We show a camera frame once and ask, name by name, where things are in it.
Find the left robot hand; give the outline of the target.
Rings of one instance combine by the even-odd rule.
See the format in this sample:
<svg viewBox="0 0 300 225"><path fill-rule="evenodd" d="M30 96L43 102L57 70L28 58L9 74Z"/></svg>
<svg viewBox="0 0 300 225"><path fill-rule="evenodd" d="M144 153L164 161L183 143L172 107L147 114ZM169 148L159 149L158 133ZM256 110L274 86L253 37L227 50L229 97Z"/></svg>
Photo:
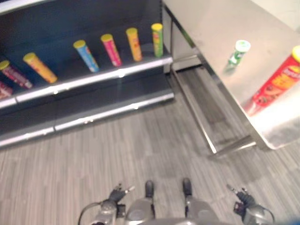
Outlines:
<svg viewBox="0 0 300 225"><path fill-rule="evenodd" d="M118 204L129 192L133 191L135 186L123 188L122 183L119 183L110 193L109 200Z"/></svg>

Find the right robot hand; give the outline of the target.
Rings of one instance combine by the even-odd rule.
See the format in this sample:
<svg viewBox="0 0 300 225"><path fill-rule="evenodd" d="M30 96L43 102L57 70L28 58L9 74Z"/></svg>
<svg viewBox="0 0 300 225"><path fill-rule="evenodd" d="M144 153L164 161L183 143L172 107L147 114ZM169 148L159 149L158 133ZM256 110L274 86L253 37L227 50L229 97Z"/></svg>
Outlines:
<svg viewBox="0 0 300 225"><path fill-rule="evenodd" d="M246 207L256 203L254 197L249 194L246 188L242 187L241 190L237 190L229 184L227 184L226 187L233 192Z"/></svg>

